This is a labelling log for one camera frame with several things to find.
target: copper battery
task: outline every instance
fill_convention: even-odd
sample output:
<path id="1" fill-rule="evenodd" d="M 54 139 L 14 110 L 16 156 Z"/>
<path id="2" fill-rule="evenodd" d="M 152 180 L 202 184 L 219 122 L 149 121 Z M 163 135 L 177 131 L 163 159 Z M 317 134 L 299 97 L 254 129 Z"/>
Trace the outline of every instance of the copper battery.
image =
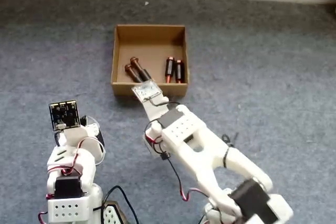
<path id="1" fill-rule="evenodd" d="M 173 74 L 174 74 L 174 58 L 168 57 L 166 60 L 166 71 L 165 71 L 166 83 L 170 83 Z"/>

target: white robotic arm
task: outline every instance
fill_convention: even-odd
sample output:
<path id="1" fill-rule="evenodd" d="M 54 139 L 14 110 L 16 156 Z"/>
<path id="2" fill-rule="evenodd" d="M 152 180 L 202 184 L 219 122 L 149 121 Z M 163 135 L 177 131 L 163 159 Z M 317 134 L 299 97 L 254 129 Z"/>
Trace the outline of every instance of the white robotic arm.
<path id="1" fill-rule="evenodd" d="M 173 153 L 194 175 L 209 197 L 205 207 L 208 223 L 283 224 L 293 212 L 280 195 L 268 195 L 272 181 L 238 149 L 228 146 L 186 106 L 168 109 L 168 98 L 153 81 L 135 86 L 133 92 L 152 121 L 144 139 L 162 141 L 163 151 Z M 234 191 L 222 190 L 214 169 L 226 167 L 247 180 Z"/>
<path id="2" fill-rule="evenodd" d="M 95 184 L 96 165 L 105 156 L 104 141 L 97 122 L 79 118 L 76 101 L 49 105 L 56 145 L 47 162 L 48 223 L 124 223 L 116 205 L 101 206 L 103 193 Z"/>

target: black wire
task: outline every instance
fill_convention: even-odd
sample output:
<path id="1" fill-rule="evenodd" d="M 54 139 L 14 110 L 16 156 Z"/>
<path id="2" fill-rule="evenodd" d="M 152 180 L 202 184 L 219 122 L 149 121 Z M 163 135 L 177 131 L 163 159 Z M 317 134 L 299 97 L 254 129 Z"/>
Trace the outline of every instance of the black wire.
<path id="1" fill-rule="evenodd" d="M 135 213 L 131 203 L 129 202 L 127 196 L 126 196 L 126 193 L 124 192 L 124 190 L 119 186 L 119 185 L 116 185 L 116 186 L 113 186 L 109 191 L 108 193 L 105 195 L 102 203 L 101 203 L 101 209 L 100 209 L 100 222 L 101 224 L 104 224 L 104 209 L 105 209 L 105 204 L 106 204 L 106 201 L 108 199 L 108 197 L 110 196 L 110 194 L 115 190 L 115 189 L 119 189 L 122 193 L 122 195 L 124 196 L 126 202 L 127 202 L 127 205 L 130 207 L 133 215 L 134 215 L 134 218 L 135 218 L 135 222 L 136 224 L 139 224 L 139 220 L 138 220 L 138 217 L 137 217 L 137 214 Z"/>
<path id="2" fill-rule="evenodd" d="M 160 155 L 163 154 L 163 153 L 165 153 L 165 152 L 162 150 L 162 148 L 161 148 L 161 143 L 162 143 L 162 140 L 161 140 L 160 142 L 158 142 L 158 143 L 152 144 L 153 150 L 154 150 L 156 153 L 160 154 Z M 156 146 L 157 144 L 159 145 L 159 148 L 160 148 L 161 152 L 158 152 L 157 149 L 155 148 L 155 146 Z"/>
<path id="3" fill-rule="evenodd" d="M 58 142 L 58 133 L 59 133 L 59 132 L 56 132 L 56 133 L 54 134 L 55 143 L 56 143 L 57 146 L 59 146 L 59 142 Z"/>
<path id="4" fill-rule="evenodd" d="M 173 166 L 173 163 L 170 161 L 170 158 L 168 158 L 168 162 L 170 163 L 170 166 L 173 168 L 174 173 L 175 173 L 175 175 L 177 176 L 177 179 L 179 180 L 178 183 L 179 183 L 179 185 L 180 185 L 180 187 L 181 187 L 181 186 L 182 186 L 181 179 L 180 179 L 180 177 L 179 177 L 177 171 L 175 170 L 175 167 Z"/>
<path id="5" fill-rule="evenodd" d="M 159 118 L 153 119 L 152 121 L 150 121 L 150 122 L 146 125 L 145 130 L 143 131 L 143 133 L 145 134 L 145 136 L 146 136 L 146 130 L 147 130 L 148 126 L 149 126 L 152 122 L 157 121 L 158 119 L 159 119 Z"/>
<path id="6" fill-rule="evenodd" d="M 172 102 L 172 101 L 168 101 L 168 102 L 161 102 L 161 103 L 158 103 L 158 104 L 155 104 L 152 99 L 149 99 L 149 101 L 151 102 L 152 105 L 154 105 L 155 107 L 159 107 L 159 106 L 162 106 L 162 105 L 166 105 L 166 104 L 177 104 L 177 105 L 180 105 L 179 102 Z"/>
<path id="7" fill-rule="evenodd" d="M 203 220 L 205 214 L 202 215 L 202 217 L 199 219 L 199 222 L 197 224 L 201 224 L 201 221 Z"/>

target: red wire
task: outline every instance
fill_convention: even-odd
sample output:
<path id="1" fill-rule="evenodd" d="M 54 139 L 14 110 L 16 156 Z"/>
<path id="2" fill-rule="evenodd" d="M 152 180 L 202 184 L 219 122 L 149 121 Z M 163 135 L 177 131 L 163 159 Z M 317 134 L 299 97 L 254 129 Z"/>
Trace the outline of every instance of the red wire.
<path id="1" fill-rule="evenodd" d="M 158 136 L 156 139 L 151 138 L 147 134 L 145 134 L 146 139 L 151 142 L 152 144 L 156 144 L 156 140 L 159 139 L 161 136 Z"/>
<path id="2" fill-rule="evenodd" d="M 55 166 L 53 168 L 50 168 L 47 172 L 51 172 L 52 170 L 56 170 L 56 169 L 72 169 L 75 170 L 76 172 L 78 172 L 78 174 L 81 176 L 82 173 L 80 171 L 78 171 L 76 168 L 72 167 L 72 166 L 66 166 L 66 165 L 59 165 L 59 166 Z"/>
<path id="3" fill-rule="evenodd" d="M 55 166 L 55 167 L 49 169 L 48 172 L 50 172 L 50 171 L 52 171 L 52 170 L 54 170 L 54 169 L 63 169 L 63 170 L 62 170 L 62 173 L 63 173 L 64 175 L 70 175 L 70 174 L 75 170 L 79 175 L 81 175 L 81 173 L 80 173 L 77 169 L 75 169 L 75 164 L 76 164 L 76 160 L 77 160 L 78 155 L 79 155 L 79 154 L 78 154 L 78 149 L 80 149 L 80 148 L 82 147 L 82 144 L 83 144 L 83 142 L 84 142 L 85 140 L 86 140 L 86 138 L 84 138 L 82 141 L 80 141 L 80 142 L 78 143 L 77 151 L 76 151 L 76 154 L 75 154 L 75 157 L 74 157 L 74 159 L 73 159 L 73 161 L 72 161 L 72 165 L 71 165 L 71 166 L 65 166 L 65 165 Z"/>
<path id="4" fill-rule="evenodd" d="M 47 213 L 48 213 L 48 211 L 38 213 L 38 220 L 39 220 L 40 224 L 46 224 L 42 219 L 42 215 L 46 215 Z"/>

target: cardboard box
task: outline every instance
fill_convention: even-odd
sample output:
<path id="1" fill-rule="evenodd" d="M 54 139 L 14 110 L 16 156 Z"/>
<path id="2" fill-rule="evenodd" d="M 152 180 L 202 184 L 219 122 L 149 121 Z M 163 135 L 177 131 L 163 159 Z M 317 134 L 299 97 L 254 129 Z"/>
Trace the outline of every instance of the cardboard box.
<path id="1" fill-rule="evenodd" d="M 185 83 L 165 83 L 168 57 L 183 60 Z M 184 96 L 189 84 L 188 57 L 184 26 L 117 25 L 114 31 L 114 50 L 111 84 L 115 95 L 133 95 L 135 83 L 125 72 L 130 58 L 137 57 L 143 69 L 157 82 L 164 95 Z"/>

